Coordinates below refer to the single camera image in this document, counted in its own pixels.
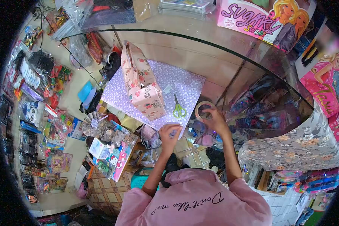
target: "shelf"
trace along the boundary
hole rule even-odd
[[[202,21],[181,16],[157,14],[135,24],[103,25],[75,31],[74,36],[92,31],[142,31],[191,39],[224,50],[285,80],[313,107],[311,94],[300,84],[289,57],[277,48],[246,34],[218,27],[215,19]]]

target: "grey floral cloth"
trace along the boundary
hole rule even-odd
[[[239,163],[270,170],[321,170],[339,166],[339,145],[328,119],[314,101],[312,115],[278,137],[252,139],[239,150]]]

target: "pink floral gift bag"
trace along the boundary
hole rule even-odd
[[[131,103],[151,121],[166,115],[162,90],[141,49],[127,41],[122,51],[121,65]]]

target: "small white sticker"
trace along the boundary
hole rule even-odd
[[[166,88],[164,88],[163,92],[168,93],[172,89],[172,86],[167,85]]]

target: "tape roll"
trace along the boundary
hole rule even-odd
[[[201,118],[201,116],[199,115],[199,107],[202,105],[209,105],[210,107],[215,107],[215,105],[209,101],[199,102],[199,104],[194,109],[194,115],[196,116],[196,119],[201,122],[203,122],[203,118]]]

